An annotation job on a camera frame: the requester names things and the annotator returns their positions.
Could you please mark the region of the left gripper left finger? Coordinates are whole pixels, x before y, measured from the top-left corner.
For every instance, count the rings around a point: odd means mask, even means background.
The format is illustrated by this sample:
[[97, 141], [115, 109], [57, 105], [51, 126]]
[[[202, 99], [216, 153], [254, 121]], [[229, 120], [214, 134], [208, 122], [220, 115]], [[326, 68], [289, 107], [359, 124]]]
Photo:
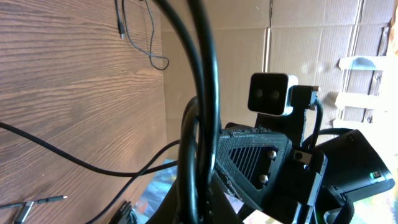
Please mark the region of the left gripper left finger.
[[159, 208], [146, 222], [147, 224], [186, 223], [187, 199], [180, 182], [174, 182]]

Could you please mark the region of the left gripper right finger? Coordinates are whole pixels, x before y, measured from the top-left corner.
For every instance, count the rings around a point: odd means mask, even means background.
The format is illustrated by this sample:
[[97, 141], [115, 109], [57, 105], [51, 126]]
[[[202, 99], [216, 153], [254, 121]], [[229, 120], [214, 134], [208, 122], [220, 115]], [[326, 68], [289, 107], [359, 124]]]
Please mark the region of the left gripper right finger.
[[205, 205], [206, 224], [238, 224], [239, 218], [221, 189], [217, 177], [213, 177]]

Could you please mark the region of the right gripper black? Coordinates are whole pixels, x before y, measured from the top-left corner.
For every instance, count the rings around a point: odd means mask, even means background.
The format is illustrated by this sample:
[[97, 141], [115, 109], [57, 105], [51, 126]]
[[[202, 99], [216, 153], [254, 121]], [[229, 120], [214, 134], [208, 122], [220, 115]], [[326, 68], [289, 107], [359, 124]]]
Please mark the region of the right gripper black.
[[317, 86], [292, 88], [293, 112], [257, 113], [253, 129], [224, 129], [216, 152], [215, 180], [224, 193], [244, 202], [238, 218], [256, 210], [281, 223], [313, 223], [315, 202], [327, 165], [315, 152], [323, 118]]

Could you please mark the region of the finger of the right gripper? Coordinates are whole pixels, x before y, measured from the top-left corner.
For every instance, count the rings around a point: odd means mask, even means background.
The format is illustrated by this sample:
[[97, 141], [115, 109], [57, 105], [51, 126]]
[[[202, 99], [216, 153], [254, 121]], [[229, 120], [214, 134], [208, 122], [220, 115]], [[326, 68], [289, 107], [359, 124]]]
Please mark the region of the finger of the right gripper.
[[131, 202], [124, 201], [117, 212], [112, 216], [108, 224], [137, 224], [138, 219]]

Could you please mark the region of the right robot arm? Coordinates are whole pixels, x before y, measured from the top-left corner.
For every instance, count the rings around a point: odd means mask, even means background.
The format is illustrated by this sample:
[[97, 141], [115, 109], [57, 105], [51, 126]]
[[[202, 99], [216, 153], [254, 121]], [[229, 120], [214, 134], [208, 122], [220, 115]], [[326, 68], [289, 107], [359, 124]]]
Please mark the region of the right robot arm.
[[322, 111], [314, 86], [251, 87], [254, 128], [221, 131], [213, 180], [201, 186], [195, 158], [197, 101], [184, 112], [177, 180], [150, 223], [242, 223], [260, 211], [281, 223], [349, 223], [353, 204], [393, 188], [385, 163], [357, 129], [315, 128], [302, 137], [305, 110]]

